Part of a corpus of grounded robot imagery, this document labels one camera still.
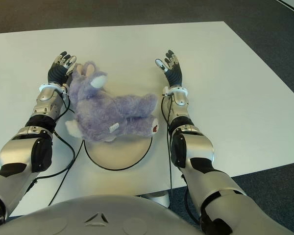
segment plush toy ear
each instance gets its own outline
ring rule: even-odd
[[[106,83],[106,80],[107,76],[105,74],[101,74],[97,77],[94,77],[90,85],[92,85],[94,88],[101,88]]]

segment silver arm casing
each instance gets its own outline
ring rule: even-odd
[[[183,173],[202,230],[207,234],[294,234],[268,217],[226,173],[212,167],[213,146],[188,119],[185,92],[175,90],[171,98],[172,104],[165,98],[163,109],[166,117],[170,112],[171,160]]]
[[[52,133],[63,105],[57,84],[44,86],[25,127],[0,152],[0,208],[5,220],[16,208],[30,183],[51,164]]]

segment round white platform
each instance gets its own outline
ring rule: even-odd
[[[85,142],[90,160],[107,170],[125,170],[137,164],[147,153],[152,138],[135,135],[117,137],[112,142]]]

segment white fabric tag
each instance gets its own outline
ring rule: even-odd
[[[110,133],[112,133],[112,132],[114,132],[116,129],[118,129],[119,126],[120,126],[120,125],[119,125],[118,122],[115,123],[115,124],[113,124],[112,126],[110,126],[110,127],[109,127]]]

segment plush toy paw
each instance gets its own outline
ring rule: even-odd
[[[69,132],[69,134],[71,136],[74,136],[76,138],[82,138],[83,134],[80,131],[79,127],[78,127],[78,123],[76,120],[72,120],[72,121],[66,121],[65,125],[67,127],[67,130]]]

